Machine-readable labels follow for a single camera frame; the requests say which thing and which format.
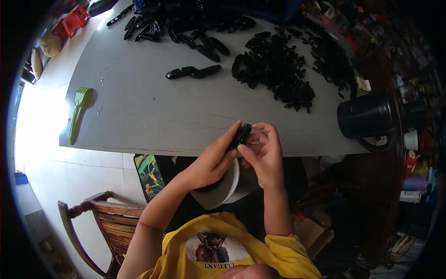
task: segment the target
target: yellow t-shirt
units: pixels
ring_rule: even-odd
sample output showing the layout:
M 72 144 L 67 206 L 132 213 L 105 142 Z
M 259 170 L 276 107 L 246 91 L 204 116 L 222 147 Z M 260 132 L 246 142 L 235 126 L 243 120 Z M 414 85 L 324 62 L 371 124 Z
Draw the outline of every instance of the yellow t-shirt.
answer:
M 215 278 L 234 265 L 266 263 L 288 278 L 321 278 L 295 235 L 262 243 L 229 212 L 201 215 L 166 234 L 162 255 L 139 279 Z

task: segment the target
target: person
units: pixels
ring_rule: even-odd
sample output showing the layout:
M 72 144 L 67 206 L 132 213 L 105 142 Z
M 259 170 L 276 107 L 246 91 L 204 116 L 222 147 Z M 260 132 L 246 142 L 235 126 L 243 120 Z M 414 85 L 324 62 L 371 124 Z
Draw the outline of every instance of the person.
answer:
M 247 144 L 225 154 L 240 126 L 241 121 L 236 122 L 209 145 L 145 207 L 118 279 L 321 278 L 293 235 L 276 128 L 267 123 L 253 125 L 257 132 Z M 189 191 L 217 182 L 238 153 L 242 166 L 254 168 L 263 191 L 264 242 L 230 212 L 198 216 L 163 237 L 174 215 L 187 210 L 177 208 Z

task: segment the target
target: white tile floor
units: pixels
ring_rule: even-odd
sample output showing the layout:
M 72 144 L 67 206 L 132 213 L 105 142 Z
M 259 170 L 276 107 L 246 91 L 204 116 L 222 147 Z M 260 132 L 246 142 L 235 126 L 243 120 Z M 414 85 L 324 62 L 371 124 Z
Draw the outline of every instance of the white tile floor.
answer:
M 117 197 L 110 201 L 147 204 L 133 154 L 58 146 L 59 133 L 68 121 L 65 95 L 74 68 L 88 40 L 97 28 L 105 25 L 108 17 L 106 12 L 91 18 L 59 55 L 50 59 L 37 84 L 25 85 L 16 125 L 16 168 L 28 176 L 53 231 L 84 279 L 100 276 L 74 250 L 63 228 L 57 201 L 72 207 L 98 192 L 110 190 Z M 73 226 L 88 255 L 106 271 L 111 253 L 92 213 L 73 219 Z

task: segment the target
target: green plastic scraper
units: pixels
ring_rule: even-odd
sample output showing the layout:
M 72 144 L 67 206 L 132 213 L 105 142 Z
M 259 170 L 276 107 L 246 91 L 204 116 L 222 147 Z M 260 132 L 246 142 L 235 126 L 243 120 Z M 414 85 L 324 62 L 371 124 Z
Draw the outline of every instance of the green plastic scraper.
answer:
M 93 89 L 87 87 L 79 87 L 76 90 L 76 94 L 74 95 L 74 113 L 73 118 L 71 120 L 71 128 L 70 128 L 70 144 L 74 142 L 74 133 L 76 131 L 76 125 L 78 122 L 79 113 L 81 111 L 82 106 L 85 104 L 87 100 L 88 94 L 91 93 Z

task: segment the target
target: hand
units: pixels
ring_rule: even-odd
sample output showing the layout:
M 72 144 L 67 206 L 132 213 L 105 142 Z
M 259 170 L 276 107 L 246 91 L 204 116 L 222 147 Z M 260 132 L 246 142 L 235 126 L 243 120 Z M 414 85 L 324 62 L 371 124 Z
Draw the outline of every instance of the hand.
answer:
M 180 173 L 189 191 L 215 183 L 223 177 L 238 153 L 235 149 L 226 154 L 225 151 L 241 125 L 242 121 L 237 121 L 223 136 L 209 145 L 195 162 Z
M 240 144 L 237 149 L 243 156 L 242 166 L 252 166 L 256 171 L 259 186 L 263 189 L 277 187 L 284 184 L 282 146 L 276 127 L 268 123 L 257 123 L 254 130 L 264 132 L 253 133 L 247 140 L 247 146 Z

